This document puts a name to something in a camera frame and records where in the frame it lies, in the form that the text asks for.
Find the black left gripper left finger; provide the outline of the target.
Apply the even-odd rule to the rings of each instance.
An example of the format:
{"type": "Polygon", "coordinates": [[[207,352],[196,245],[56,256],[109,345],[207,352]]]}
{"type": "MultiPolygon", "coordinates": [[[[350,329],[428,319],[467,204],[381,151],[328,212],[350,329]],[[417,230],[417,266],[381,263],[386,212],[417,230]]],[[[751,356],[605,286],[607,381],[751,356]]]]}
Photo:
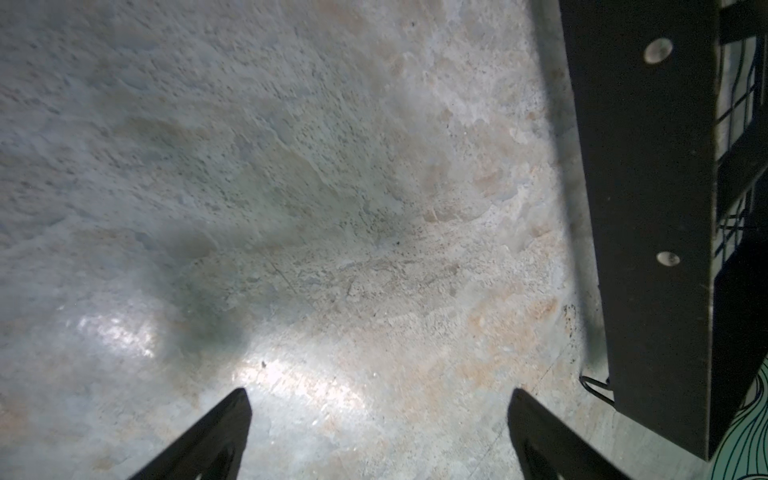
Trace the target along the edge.
{"type": "Polygon", "coordinates": [[[252,420],[247,391],[234,389],[157,457],[136,472],[141,479],[238,477],[252,420]]]}

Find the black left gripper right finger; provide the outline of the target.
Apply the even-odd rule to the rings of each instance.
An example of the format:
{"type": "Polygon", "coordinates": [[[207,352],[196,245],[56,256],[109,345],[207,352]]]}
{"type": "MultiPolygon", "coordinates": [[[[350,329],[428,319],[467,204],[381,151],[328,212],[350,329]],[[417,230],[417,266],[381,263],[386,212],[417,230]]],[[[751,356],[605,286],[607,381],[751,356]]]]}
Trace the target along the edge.
{"type": "Polygon", "coordinates": [[[521,388],[512,393],[507,424],[526,480],[629,479],[521,388]]]}

